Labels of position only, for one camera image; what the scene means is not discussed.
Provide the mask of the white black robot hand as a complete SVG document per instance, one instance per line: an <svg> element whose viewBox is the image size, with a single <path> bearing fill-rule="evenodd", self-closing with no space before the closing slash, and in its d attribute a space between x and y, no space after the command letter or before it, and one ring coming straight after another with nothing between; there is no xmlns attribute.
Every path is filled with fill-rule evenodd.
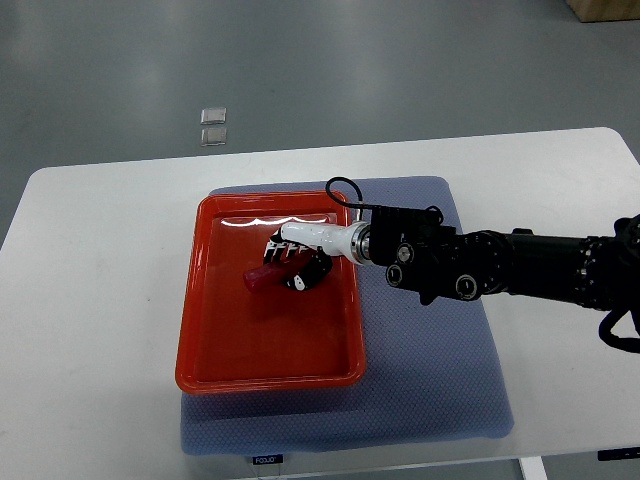
<svg viewBox="0 0 640 480"><path fill-rule="evenodd" d="M289 261L307 252L308 247L323 252L313 253L302 267L285 281L295 291L316 287L332 270L332 258L343 256L354 264L372 264L369 254L370 224L354 222L349 226L330 223L287 222L269 237L263 263Z"/></svg>

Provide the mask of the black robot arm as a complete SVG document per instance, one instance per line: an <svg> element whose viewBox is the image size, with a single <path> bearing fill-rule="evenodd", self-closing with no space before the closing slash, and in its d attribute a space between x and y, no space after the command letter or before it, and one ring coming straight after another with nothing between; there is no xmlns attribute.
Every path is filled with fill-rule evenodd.
<svg viewBox="0 0 640 480"><path fill-rule="evenodd" d="M390 286L418 293L424 305L438 297L473 301L508 293L602 311L639 306L637 217L616 220L611 237L541 236L526 229L459 234L436 207L374 206L369 221L347 228L286 223L269 239L264 261L304 247L320 258L381 266Z"/></svg>

